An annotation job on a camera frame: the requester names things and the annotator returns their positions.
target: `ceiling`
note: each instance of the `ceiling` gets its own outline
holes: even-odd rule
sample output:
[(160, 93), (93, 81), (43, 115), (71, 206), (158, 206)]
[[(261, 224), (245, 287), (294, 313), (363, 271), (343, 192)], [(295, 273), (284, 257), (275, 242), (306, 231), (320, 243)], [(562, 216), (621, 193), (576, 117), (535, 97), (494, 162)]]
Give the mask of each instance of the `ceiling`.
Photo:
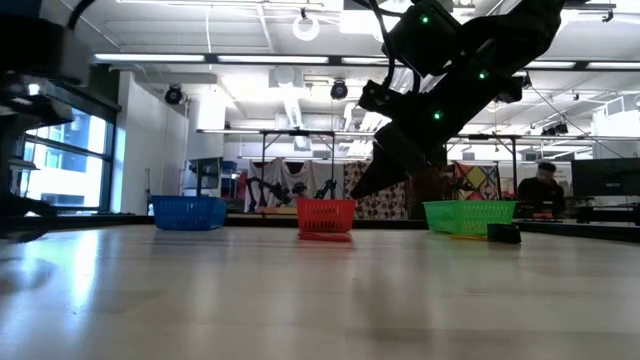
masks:
[[(292, 23), (298, 10), (249, 7), (167, 6), (163, 4), (122, 3), (132, 0), (98, 0), (84, 14), (77, 28), (78, 36), (96, 52), (191, 52), (191, 53), (276, 53), (276, 54), (340, 54), (381, 55), (380, 45), (371, 34), (344, 34), (340, 32), (339, 11), (309, 14), (321, 19), (320, 32), (312, 41), (302, 41), (292, 32)], [(328, 0), (326, 8), (335, 8)], [(494, 14), (507, 11), (517, 0), (473, 0), (475, 15), (487, 14), (497, 4)], [(570, 13), (545, 59), (554, 60), (632, 60), (640, 59), (640, 6), (632, 7), (634, 0), (613, 1), (619, 11), (613, 21), (603, 23), (602, 14)], [(70, 8), (77, 0), (43, 1), (42, 16), (64, 23)], [(209, 39), (207, 39), (207, 21)], [(273, 119), (283, 113), (281, 99), (270, 96), (268, 71), (273, 66), (224, 65), (145, 65), (132, 68), (140, 81), (150, 77), (162, 79), (168, 74), (195, 73), (206, 77), (213, 73), (233, 99), (228, 119), (234, 124), (245, 120)], [(347, 79), (350, 95), (357, 100), (361, 85), (367, 79), (381, 80), (386, 69), (349, 67), (310, 67), (302, 69), (305, 76)], [(589, 127), (590, 112), (617, 94), (640, 92), (639, 73), (597, 72), (531, 72), (536, 89), (556, 108), (552, 109), (541, 97), (528, 92), (521, 103), (500, 107), (496, 111), (484, 110), (470, 124), (478, 131), (495, 125), (501, 132), (525, 131), (529, 124), (568, 109), (577, 125)], [(158, 89), (166, 84), (151, 81)], [(185, 84), (185, 89), (197, 96), (207, 85)], [(326, 91), (314, 91), (315, 96), (300, 100), (304, 113), (342, 115), (347, 101), (331, 101)]]

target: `man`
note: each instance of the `man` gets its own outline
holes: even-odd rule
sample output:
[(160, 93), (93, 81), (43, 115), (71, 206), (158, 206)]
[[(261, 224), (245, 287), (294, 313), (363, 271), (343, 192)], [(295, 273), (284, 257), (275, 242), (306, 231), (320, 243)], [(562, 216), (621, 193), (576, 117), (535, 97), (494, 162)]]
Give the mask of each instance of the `man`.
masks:
[(539, 207), (544, 202), (553, 202), (554, 215), (564, 210), (564, 190), (553, 179), (556, 166), (550, 162), (538, 164), (536, 177), (524, 179), (518, 186), (518, 200)]

